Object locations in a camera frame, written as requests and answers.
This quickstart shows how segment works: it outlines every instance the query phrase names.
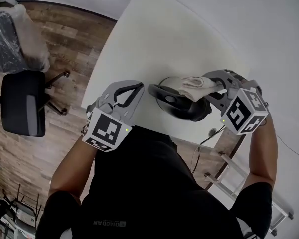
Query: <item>black cable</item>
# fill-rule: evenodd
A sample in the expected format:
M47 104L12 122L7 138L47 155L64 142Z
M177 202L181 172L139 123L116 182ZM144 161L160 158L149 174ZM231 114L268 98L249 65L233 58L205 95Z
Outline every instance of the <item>black cable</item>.
M195 167L193 169L193 171L191 172L191 174L194 174L196 168L197 168L197 165L198 165L198 161L199 161L199 158L200 158L200 147L201 145L203 145L205 142L207 142L209 139L213 138L215 135L219 134L221 131L225 130L225 126L222 126L221 129L219 129L217 132L215 132L212 136L208 137L206 140L202 141L199 146L198 146L198 158L197 158L197 161L196 161L196 164L195 164Z
M160 86L165 80L167 80L168 78L172 78L172 77L175 77L175 76L168 76L168 77L162 79L158 85Z
M289 150L291 150L293 153L295 153L299 156L299 153L296 153L293 149L291 149L288 145L286 145L284 141L282 141L282 142Z

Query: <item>white wall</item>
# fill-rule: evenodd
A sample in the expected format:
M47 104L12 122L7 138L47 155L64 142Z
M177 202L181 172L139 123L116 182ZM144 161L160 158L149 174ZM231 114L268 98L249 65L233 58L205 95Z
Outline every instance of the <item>white wall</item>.
M130 0L44 1L118 19ZM299 0L177 1L213 25L237 49L251 68L250 78L263 88L277 134L299 153ZM285 221L276 238L299 238L299 157L280 141L279 152L276 190L293 208L295 219ZM236 158L247 159L247 153L246 141Z

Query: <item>office chair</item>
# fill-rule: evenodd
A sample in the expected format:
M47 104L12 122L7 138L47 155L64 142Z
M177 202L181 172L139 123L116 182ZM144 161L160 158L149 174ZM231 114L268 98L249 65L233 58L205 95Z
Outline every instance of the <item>office chair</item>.
M1 120L5 131L44 136L45 105L59 115L67 114L65 108L59 110L51 103L44 90L51 88L60 77L69 77L70 72L64 71L45 82L45 74L39 71L41 69L31 71L27 66L14 22L8 13L0 12L0 72L14 73L4 76L1 87Z
M60 77L69 77L64 71L48 82L39 71L23 71L4 76L1 87L1 121L5 131L20 135L45 135L44 106L48 105L59 115L66 115L67 109L59 110L44 92Z

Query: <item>white cloth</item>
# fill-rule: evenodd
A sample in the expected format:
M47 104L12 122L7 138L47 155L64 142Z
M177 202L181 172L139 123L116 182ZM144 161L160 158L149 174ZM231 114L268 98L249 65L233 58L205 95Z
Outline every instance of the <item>white cloth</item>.
M183 78L178 92L196 102L204 96L222 90L224 87L220 82L213 82L206 77L187 77Z
M16 33L20 42L28 67L32 70L41 69L47 72L49 63L49 51L40 29L36 27L23 5L18 4L15 7L0 7L0 11L10 14L13 19Z

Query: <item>wooden floor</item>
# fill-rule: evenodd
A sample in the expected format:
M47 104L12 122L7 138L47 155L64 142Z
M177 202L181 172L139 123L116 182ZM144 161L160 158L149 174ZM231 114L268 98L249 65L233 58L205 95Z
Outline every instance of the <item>wooden floor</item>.
M46 78L52 78L64 70L71 71L69 78L61 78L47 91L54 103L66 107L69 113L59 116L45 108L46 135L42 138L5 132L0 117L0 191L5 189L12 199L21 183L21 192L33 199L39 193L40 204L44 206L51 177L86 122L85 111L80 105L94 65L115 21L59 5L38 2L25 2L23 5L41 29L48 45L51 67ZM0 90L2 78L3 75L0 75ZM230 153L238 138L227 131L222 139L219 149ZM197 155L193 160L192 155L196 145L177 139L174 141L187 165L192 162L194 166ZM203 174L210 172L215 175L223 163L216 153L203 149L195 172L197 182L206 187L208 182L205 182Z

